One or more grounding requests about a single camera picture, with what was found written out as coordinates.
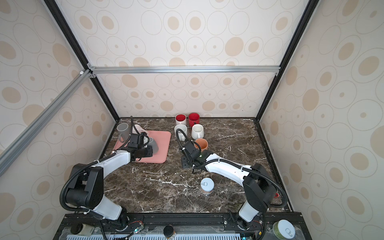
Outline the beige mug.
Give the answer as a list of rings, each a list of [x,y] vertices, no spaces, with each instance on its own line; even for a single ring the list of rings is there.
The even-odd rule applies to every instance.
[[[205,139],[202,139],[202,138],[197,139],[196,144],[200,146],[201,151],[204,151],[208,148],[208,141]]]

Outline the cream speckled mug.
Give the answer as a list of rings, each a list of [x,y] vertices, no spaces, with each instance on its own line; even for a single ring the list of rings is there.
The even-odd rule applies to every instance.
[[[184,124],[178,124],[174,128],[177,139],[184,142],[187,139],[188,128]]]

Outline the white ribbed mug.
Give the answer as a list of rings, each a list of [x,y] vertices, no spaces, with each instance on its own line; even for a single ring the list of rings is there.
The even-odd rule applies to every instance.
[[[200,124],[193,125],[191,136],[194,140],[204,138],[204,134],[205,134],[204,127],[202,125]]]

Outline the white mug red inside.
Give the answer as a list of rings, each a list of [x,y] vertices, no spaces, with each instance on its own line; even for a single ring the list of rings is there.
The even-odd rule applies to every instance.
[[[176,125],[187,125],[187,116],[184,114],[178,114],[175,117]]]

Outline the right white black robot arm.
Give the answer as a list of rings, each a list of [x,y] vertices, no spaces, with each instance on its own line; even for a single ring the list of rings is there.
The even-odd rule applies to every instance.
[[[195,140],[190,140],[180,129],[176,130],[176,138],[184,159],[193,170],[219,174],[243,187],[246,201],[236,215],[235,222],[238,225],[247,225],[269,208],[284,208],[288,204],[286,191],[269,177],[262,165],[241,165],[212,151],[203,151]]]

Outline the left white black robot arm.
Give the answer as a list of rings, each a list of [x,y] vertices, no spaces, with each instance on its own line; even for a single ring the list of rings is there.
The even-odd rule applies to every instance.
[[[117,170],[136,160],[153,156],[147,133],[139,133],[130,117],[131,126],[128,139],[111,155],[89,164],[77,164],[64,184],[59,201],[61,206],[72,212],[91,214],[113,226],[118,231],[129,225],[127,210],[115,204],[104,194],[104,179]]]

